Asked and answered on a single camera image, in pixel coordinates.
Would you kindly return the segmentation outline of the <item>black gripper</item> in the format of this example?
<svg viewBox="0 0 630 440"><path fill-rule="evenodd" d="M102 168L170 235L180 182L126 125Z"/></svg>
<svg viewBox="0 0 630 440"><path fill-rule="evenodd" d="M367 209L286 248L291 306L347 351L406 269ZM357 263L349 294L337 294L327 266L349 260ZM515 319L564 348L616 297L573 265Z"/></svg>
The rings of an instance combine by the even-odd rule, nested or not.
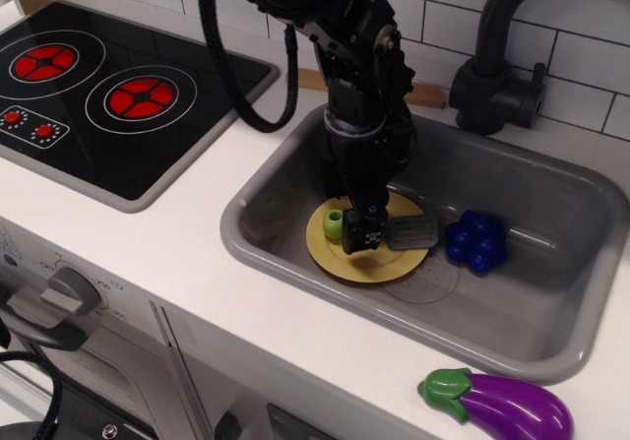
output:
<svg viewBox="0 0 630 440"><path fill-rule="evenodd" d="M387 185L411 158L411 125L385 121L371 130L341 120L326 120L320 148L325 193L348 196L354 208L343 211L342 247L346 254L377 249L388 224Z"/></svg>

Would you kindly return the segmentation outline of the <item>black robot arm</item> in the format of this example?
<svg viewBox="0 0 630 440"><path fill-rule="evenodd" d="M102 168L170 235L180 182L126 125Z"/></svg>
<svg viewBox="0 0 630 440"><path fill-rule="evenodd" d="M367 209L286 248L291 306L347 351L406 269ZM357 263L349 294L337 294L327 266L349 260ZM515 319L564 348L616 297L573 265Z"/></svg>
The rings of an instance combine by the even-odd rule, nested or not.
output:
<svg viewBox="0 0 630 440"><path fill-rule="evenodd" d="M387 0L248 1L314 44L328 89L320 148L325 189L351 202L342 216L343 249L377 249L389 220L387 185L416 145L405 103L414 72L394 9Z"/></svg>

